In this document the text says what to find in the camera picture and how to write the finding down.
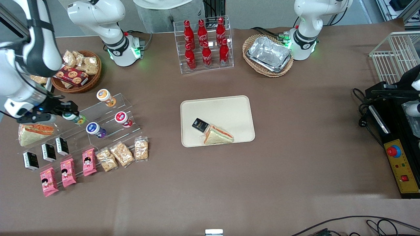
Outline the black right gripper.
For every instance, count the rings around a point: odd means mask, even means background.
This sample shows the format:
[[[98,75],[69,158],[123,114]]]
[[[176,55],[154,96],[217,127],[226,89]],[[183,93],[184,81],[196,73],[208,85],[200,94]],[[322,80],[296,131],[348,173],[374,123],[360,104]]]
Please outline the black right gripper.
[[[73,101],[62,103],[57,98],[46,97],[45,100],[33,108],[35,113],[48,113],[54,115],[79,115],[78,105]]]

